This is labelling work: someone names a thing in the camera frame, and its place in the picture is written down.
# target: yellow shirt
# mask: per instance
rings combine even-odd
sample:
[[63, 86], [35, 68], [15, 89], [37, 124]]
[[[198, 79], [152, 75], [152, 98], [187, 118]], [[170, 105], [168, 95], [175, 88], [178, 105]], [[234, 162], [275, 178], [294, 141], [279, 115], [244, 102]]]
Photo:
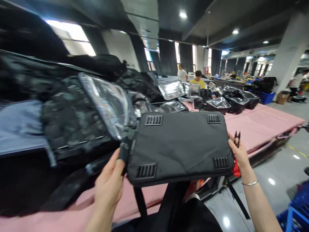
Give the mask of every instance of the yellow shirt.
[[195, 79], [193, 79], [193, 80], [190, 81], [190, 83], [200, 84], [201, 89], [206, 89], [205, 82], [202, 79], [200, 79], [199, 81], [196, 81]]

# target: person in yellow shirt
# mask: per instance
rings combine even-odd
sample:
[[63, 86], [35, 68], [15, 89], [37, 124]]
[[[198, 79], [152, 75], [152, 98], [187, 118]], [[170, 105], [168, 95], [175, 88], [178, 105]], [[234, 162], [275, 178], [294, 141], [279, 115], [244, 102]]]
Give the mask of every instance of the person in yellow shirt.
[[191, 80], [190, 83], [200, 84], [201, 89], [206, 89], [205, 82], [201, 78], [202, 78], [202, 72], [200, 70], [197, 70], [195, 72], [195, 79]]

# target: person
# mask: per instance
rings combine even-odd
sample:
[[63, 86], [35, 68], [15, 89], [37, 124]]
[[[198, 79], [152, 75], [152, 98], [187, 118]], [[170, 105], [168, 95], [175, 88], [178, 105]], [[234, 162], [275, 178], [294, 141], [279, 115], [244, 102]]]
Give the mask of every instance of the person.
[[[256, 232], [282, 232], [276, 216], [250, 165], [246, 147], [240, 142], [239, 148], [237, 148], [233, 141], [234, 137], [229, 134], [228, 143], [238, 160], [242, 184]], [[113, 214], [122, 196], [123, 176], [121, 175], [125, 166], [124, 162], [118, 159], [119, 151], [119, 149], [115, 151], [96, 180], [95, 209], [87, 225], [86, 232], [110, 232], [112, 230]], [[187, 201], [180, 211], [182, 211], [180, 216], [176, 216], [176, 228], [173, 228], [172, 231], [222, 231], [219, 223], [209, 209], [196, 198]]]
[[190, 83], [200, 84], [201, 89], [206, 89], [205, 82], [201, 78], [202, 78], [202, 72], [200, 70], [197, 70], [195, 72], [195, 79], [191, 80]]
[[302, 73], [297, 74], [293, 78], [293, 80], [290, 84], [291, 92], [290, 92], [290, 96], [287, 100], [288, 102], [292, 102], [291, 98], [297, 95], [297, 89], [299, 88], [300, 84], [302, 83], [304, 75], [306, 75], [308, 73], [309, 73], [309, 69], [305, 69]]
[[177, 73], [178, 79], [184, 82], [188, 81], [188, 75], [186, 73], [186, 71], [183, 69], [183, 64], [179, 65], [179, 70]]
[[232, 75], [230, 76], [231, 79], [235, 79], [236, 78], [236, 74], [235, 71], [232, 72]]

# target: floor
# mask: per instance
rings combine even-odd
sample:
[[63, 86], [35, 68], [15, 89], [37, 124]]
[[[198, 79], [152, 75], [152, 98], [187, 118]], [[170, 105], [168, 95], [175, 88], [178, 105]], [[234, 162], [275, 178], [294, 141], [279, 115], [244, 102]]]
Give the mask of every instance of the floor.
[[[284, 105], [271, 103], [268, 106], [309, 121], [309, 104], [287, 102]], [[309, 156], [308, 141], [309, 134], [302, 129], [287, 144]], [[309, 159], [285, 146], [254, 168], [275, 215], [287, 209], [295, 185], [309, 179], [304, 173], [306, 167], [309, 167]], [[235, 181], [233, 186], [249, 212], [241, 180]], [[229, 190], [217, 193], [205, 205], [214, 214], [223, 231], [255, 231], [252, 220], [245, 219]]]

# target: silver bracelet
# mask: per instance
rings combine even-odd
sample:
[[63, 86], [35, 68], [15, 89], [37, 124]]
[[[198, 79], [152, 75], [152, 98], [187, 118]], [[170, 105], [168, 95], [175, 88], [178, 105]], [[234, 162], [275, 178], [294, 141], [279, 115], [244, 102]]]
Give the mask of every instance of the silver bracelet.
[[247, 186], [253, 186], [253, 185], [256, 185], [258, 183], [258, 180], [257, 181], [254, 181], [252, 183], [249, 183], [249, 184], [244, 184], [243, 182], [241, 183], [242, 185], [247, 185]]

